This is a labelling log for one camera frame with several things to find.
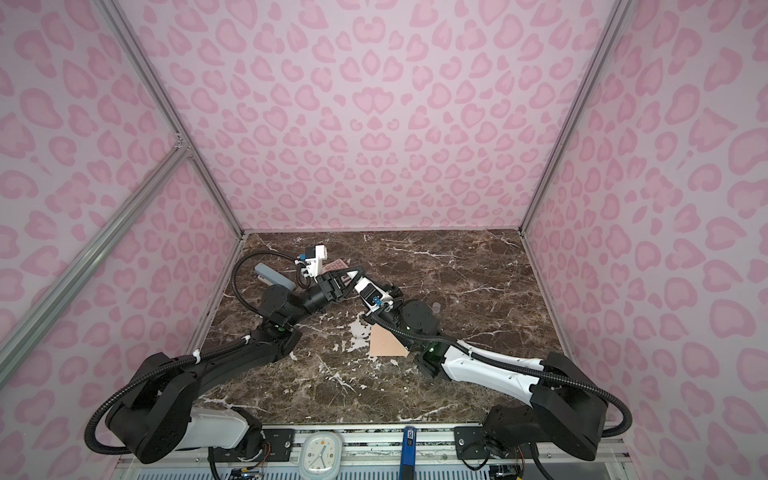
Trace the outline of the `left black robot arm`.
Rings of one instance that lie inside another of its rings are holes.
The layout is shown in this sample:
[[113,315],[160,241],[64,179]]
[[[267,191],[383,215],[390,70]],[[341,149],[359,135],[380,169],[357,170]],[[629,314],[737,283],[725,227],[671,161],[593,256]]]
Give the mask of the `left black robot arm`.
[[209,390],[251,369],[287,357],[301,339],[297,326],[310,316],[353,294],[367,310],[388,306],[387,292],[361,267],[319,268],[323,258],[300,258],[302,289],[272,282],[259,304],[248,304],[261,323],[239,339],[217,348],[171,358],[147,357],[127,385],[112,394],[87,421],[85,446],[105,456],[133,455],[144,464],[177,450],[225,449],[250,459],[261,450],[262,425],[250,412],[198,410],[194,404]]

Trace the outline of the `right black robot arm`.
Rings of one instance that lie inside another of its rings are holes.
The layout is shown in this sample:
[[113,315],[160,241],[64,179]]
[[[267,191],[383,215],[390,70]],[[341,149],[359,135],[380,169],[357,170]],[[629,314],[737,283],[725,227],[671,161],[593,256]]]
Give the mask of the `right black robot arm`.
[[495,448],[549,442],[592,461],[602,439],[632,426],[628,406],[562,354],[524,359],[486,351],[441,333],[423,302],[383,293],[364,294],[361,300],[370,323],[415,351],[414,361],[424,375],[479,385],[519,401],[517,407],[496,405],[485,417],[483,435]]

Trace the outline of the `peach paper envelope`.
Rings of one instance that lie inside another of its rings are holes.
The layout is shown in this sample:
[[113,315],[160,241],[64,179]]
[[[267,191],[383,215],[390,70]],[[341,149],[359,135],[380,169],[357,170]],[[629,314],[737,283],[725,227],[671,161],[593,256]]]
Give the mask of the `peach paper envelope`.
[[388,330],[373,325],[370,332],[369,354],[373,357],[407,357],[408,350]]

